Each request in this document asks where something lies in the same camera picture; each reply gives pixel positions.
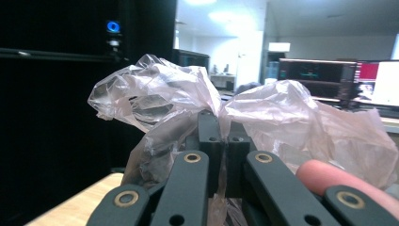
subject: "wooden table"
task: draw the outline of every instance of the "wooden table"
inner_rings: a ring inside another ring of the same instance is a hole
[[[96,184],[49,210],[28,225],[86,225],[108,191],[120,185],[122,173],[112,173]]]

